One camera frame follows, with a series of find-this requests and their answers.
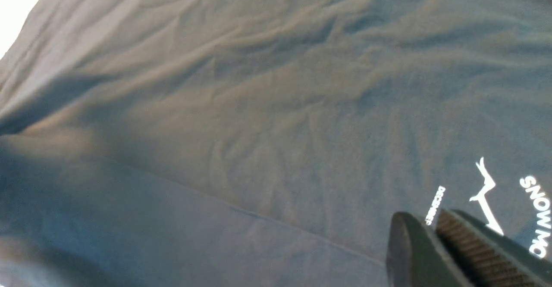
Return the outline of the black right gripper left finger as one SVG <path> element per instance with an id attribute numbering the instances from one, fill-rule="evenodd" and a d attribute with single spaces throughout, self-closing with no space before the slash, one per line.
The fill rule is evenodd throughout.
<path id="1" fill-rule="evenodd" d="M 385 259 L 389 287 L 471 287 L 436 232 L 405 211 L 392 215 Z"/>

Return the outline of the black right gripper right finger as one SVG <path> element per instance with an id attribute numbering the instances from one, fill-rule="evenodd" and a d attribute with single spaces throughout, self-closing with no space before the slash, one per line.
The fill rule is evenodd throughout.
<path id="1" fill-rule="evenodd" d="M 475 287 L 550 287 L 551 262 L 459 210 L 443 210 L 436 234 Z"/>

